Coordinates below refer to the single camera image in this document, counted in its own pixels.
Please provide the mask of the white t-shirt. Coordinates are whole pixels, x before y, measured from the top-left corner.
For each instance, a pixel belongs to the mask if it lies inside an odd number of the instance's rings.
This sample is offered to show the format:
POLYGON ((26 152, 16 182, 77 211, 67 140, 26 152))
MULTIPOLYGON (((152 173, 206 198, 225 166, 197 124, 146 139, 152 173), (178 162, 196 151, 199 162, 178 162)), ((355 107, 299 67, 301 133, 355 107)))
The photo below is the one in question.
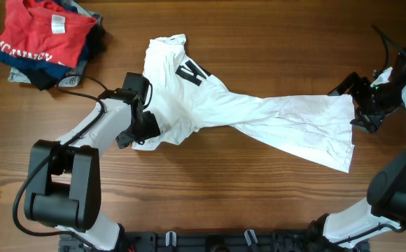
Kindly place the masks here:
POLYGON ((160 135, 133 149, 181 144, 205 127, 231 126, 281 151, 348 172, 353 156, 351 96, 293 95, 259 98, 227 89, 186 55, 186 36, 150 40, 143 75, 153 85, 148 111, 160 135))

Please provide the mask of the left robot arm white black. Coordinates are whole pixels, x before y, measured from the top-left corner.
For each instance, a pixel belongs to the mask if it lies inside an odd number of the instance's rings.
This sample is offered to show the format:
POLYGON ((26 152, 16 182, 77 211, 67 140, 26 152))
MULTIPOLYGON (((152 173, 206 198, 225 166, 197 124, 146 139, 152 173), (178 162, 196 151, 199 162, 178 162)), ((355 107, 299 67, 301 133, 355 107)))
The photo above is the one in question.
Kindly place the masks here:
POLYGON ((125 230, 101 210, 100 158, 116 141, 119 148, 143 144, 160 133, 153 113, 138 97, 99 99, 94 110, 68 134, 39 140, 15 198, 31 221, 52 227, 91 251, 124 251, 125 230))

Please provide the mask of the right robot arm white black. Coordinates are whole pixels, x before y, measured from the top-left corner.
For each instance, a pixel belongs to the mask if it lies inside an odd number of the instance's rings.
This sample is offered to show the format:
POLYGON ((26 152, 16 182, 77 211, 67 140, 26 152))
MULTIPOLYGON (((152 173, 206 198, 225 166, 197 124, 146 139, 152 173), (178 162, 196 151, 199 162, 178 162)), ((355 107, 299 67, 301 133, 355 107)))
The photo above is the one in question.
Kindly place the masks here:
MULTIPOLYGON (((392 69, 376 71, 373 77, 371 83, 351 73, 329 93, 351 95, 358 105, 351 124, 369 133, 400 107, 406 112, 406 47, 400 49, 392 69)), ((294 242, 301 251, 369 251, 368 239, 388 231, 406 231, 406 147, 375 175, 364 199, 312 221, 294 242)))

